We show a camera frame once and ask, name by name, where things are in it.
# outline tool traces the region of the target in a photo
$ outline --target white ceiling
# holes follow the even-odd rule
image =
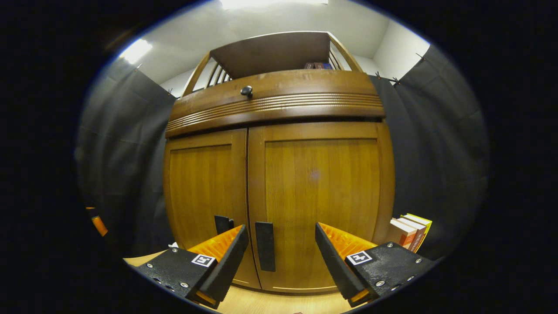
[[[137,64],[157,84],[197,66],[211,49],[285,31],[329,31],[355,55],[374,57],[389,18],[347,0],[223,10],[218,0],[184,9],[142,38],[153,45]]]

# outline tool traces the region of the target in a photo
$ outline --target wooden drawer front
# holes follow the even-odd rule
[[[240,94],[250,85],[253,97]],[[166,137],[240,123],[299,117],[384,117],[365,73],[291,70],[232,80],[176,101]]]

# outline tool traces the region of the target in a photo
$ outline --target decorative grooves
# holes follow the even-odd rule
[[[334,113],[327,113],[328,108],[337,107]],[[239,102],[233,102],[205,109],[190,115],[169,121],[167,125],[167,137],[178,135],[179,129],[188,131],[189,127],[199,123],[208,122],[218,118],[229,117],[241,113],[257,113],[266,112],[265,120],[272,120],[274,118],[283,118],[289,110],[308,109],[314,116],[355,116],[354,110],[359,110],[356,116],[385,116],[382,102],[378,95],[366,94],[343,94],[343,93],[313,93],[313,94],[296,94],[288,96],[274,96],[260,99],[246,99]],[[297,114],[289,115],[289,117],[296,117]],[[234,124],[242,122],[253,122],[261,120],[261,118],[245,118],[234,121]]]

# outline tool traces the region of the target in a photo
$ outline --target wooden door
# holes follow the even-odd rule
[[[317,122],[250,128],[248,204],[263,289],[335,290],[315,241],[323,222],[363,239],[381,239],[395,189],[387,126]],[[262,270],[256,222],[273,223],[275,272]]]
[[[188,249],[217,235],[215,215],[248,226],[246,129],[191,136],[167,142],[164,187],[176,243]],[[233,283],[260,288],[251,245]]]

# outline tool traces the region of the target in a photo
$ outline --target round black knob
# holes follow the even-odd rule
[[[251,97],[252,96],[252,86],[248,85],[240,90],[240,93],[244,96]]]

